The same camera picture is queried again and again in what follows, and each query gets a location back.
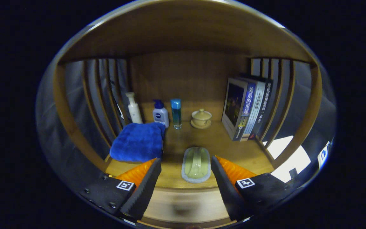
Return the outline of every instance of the saucer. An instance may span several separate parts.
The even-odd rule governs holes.
[[[206,125],[204,126],[198,126],[196,125],[194,122],[193,122],[193,119],[190,121],[190,124],[194,127],[194,128],[197,128],[197,129],[207,129],[208,127],[211,126],[211,120],[207,120],[207,123]]]

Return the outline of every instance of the black background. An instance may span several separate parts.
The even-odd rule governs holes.
[[[128,1],[0,1],[0,228],[121,228],[45,161],[35,95],[45,68],[85,25]],[[320,175],[255,228],[366,227],[366,1],[241,1],[298,35],[333,80],[334,151]]]

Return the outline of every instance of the book cover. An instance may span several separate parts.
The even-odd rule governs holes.
[[[255,139],[256,135],[258,134],[258,132],[262,126],[264,117],[266,116],[265,113],[267,113],[266,108],[267,108],[267,104],[269,103],[269,99],[271,97],[272,86],[273,86],[273,80],[267,80],[267,82],[265,83],[265,91],[263,93],[262,105],[261,105],[260,111],[258,113],[255,125],[253,126],[253,128],[251,130],[251,134],[248,138],[249,140]]]
[[[239,141],[244,134],[245,128],[247,126],[249,116],[253,108],[253,102],[255,97],[257,82],[248,82],[247,94],[245,97],[244,107],[242,109],[242,114],[240,118],[240,123],[238,124],[237,131],[235,132],[233,141]]]
[[[265,90],[265,83],[257,82],[253,107],[252,107],[250,116],[248,118],[248,123],[245,127],[245,130],[244,130],[243,134],[241,135],[240,141],[242,141],[242,142],[248,140],[248,137],[250,136],[253,126],[257,120],[258,113],[261,108],[264,90]]]
[[[244,104],[247,97],[248,82],[228,78],[227,93],[222,114],[222,124],[231,139],[239,135],[239,128],[247,123],[246,116],[243,116]]]

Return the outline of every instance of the white pump bottle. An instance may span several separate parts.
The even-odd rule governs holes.
[[[142,123],[141,112],[139,112],[138,103],[135,103],[135,100],[133,98],[135,93],[127,92],[127,93],[125,93],[125,95],[129,99],[128,110],[129,110],[129,114],[131,115],[132,122],[133,123]]]

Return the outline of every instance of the blue liquid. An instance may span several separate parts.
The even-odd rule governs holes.
[[[182,128],[182,112],[181,109],[172,109],[172,117],[173,117],[173,128],[181,129]]]

